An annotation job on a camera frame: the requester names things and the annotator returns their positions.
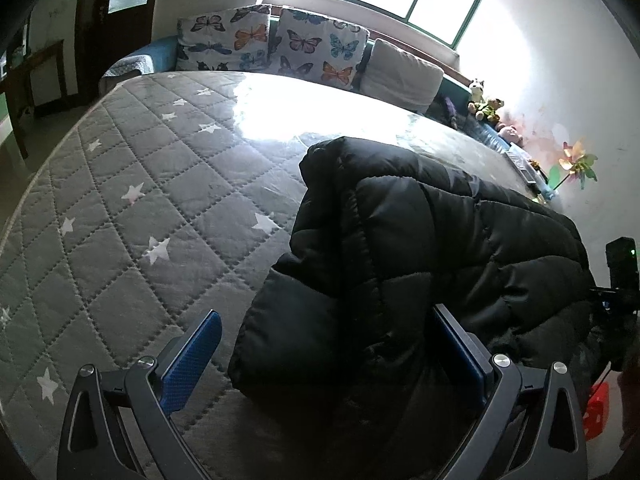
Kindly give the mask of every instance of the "pink plush toy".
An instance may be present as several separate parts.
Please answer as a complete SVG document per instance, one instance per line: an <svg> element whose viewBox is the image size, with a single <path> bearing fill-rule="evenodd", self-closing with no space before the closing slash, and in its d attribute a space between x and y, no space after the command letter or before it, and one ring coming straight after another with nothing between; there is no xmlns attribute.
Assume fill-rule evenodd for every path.
<svg viewBox="0 0 640 480"><path fill-rule="evenodd" d="M515 126L507 126L506 124L501 123L497 125L496 130L498 131L498 135L506 142L516 144L520 147L524 144L524 140L516 130Z"/></svg>

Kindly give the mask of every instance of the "sofa cushion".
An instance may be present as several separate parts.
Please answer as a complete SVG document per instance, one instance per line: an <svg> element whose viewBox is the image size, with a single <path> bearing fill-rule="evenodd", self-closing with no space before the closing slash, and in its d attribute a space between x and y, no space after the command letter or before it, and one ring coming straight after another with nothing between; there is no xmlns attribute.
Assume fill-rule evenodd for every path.
<svg viewBox="0 0 640 480"><path fill-rule="evenodd" d="M271 6L178 19L177 70L260 70L267 65Z"/></svg>
<svg viewBox="0 0 640 480"><path fill-rule="evenodd" d="M299 9L282 9L268 72L349 89L369 31Z"/></svg>
<svg viewBox="0 0 640 480"><path fill-rule="evenodd" d="M385 40L376 40L360 92L419 114L440 88L444 71Z"/></svg>

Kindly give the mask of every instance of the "table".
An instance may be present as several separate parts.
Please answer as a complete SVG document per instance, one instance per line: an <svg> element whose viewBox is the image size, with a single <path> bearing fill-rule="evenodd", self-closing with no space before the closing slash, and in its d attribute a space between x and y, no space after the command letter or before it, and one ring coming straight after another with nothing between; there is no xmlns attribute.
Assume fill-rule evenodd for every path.
<svg viewBox="0 0 640 480"><path fill-rule="evenodd" d="M15 140L20 148L23 158L27 158L28 153L24 145L24 131L20 127L18 120L20 110L25 104L34 106L33 92L31 91L31 71L42 65L51 57L56 59L58 69L58 84L60 85L60 95L62 100L67 102L65 62L64 62L64 41L59 40L43 49L29 54L15 68L9 69L4 79L0 80L0 94L6 94L6 102L9 110L9 118L14 128Z"/></svg>
<svg viewBox="0 0 640 480"><path fill-rule="evenodd" d="M110 370L157 354L211 306L223 338L174 423L216 478L312 477L299 443L284 442L225 372L245 311L288 250L305 193L298 163L344 135L528 193L503 156L446 126L275 75L140 76L69 132L0 242L2 420L37 478L54 478L81 365ZM140 439L132 444L156 478Z"/></svg>

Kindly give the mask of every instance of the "brown wooden door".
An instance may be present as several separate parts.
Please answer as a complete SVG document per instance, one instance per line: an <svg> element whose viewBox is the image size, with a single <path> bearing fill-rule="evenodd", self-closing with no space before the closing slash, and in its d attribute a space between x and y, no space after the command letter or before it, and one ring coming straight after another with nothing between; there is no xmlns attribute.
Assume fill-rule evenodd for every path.
<svg viewBox="0 0 640 480"><path fill-rule="evenodd" d="M151 41L156 0L78 0L76 73L84 102L98 94L98 81L117 60Z"/></svg>

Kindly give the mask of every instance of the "metal screw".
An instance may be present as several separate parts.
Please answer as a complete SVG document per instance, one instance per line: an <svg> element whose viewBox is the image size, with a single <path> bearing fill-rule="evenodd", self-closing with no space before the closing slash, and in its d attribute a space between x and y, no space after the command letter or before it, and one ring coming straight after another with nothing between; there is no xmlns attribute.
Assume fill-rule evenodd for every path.
<svg viewBox="0 0 640 480"><path fill-rule="evenodd" d="M155 362L156 360L150 355L145 355L138 359L138 364L142 365L145 368L151 368Z"/></svg>
<svg viewBox="0 0 640 480"><path fill-rule="evenodd" d="M565 374L566 373L566 364L561 363L560 361L557 361L554 363L554 370L556 372L558 372L559 374Z"/></svg>
<svg viewBox="0 0 640 480"><path fill-rule="evenodd" d="M506 368L511 365L511 359L509 359L505 354L496 354L494 356L494 363L496 363L500 368Z"/></svg>
<svg viewBox="0 0 640 480"><path fill-rule="evenodd" d="M78 373L82 377L88 377L94 372L95 372L95 368L93 365L84 365L82 368L80 368L80 371Z"/></svg>

